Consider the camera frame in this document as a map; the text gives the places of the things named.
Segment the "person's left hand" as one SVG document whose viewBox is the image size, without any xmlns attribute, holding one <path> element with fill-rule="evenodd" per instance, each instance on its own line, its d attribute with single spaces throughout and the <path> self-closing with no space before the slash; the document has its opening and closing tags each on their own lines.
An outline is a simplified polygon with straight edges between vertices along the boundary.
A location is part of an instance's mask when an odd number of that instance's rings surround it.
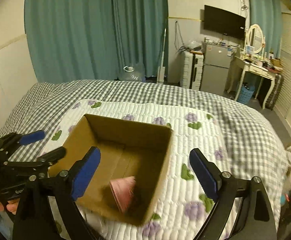
<svg viewBox="0 0 291 240">
<path fill-rule="evenodd" d="M 2 204 L 0 202 L 0 212 L 7 210 L 13 215 L 15 215 L 17 212 L 19 201 L 20 201 L 19 199 L 13 199 L 9 200 L 7 204 Z"/>
</svg>

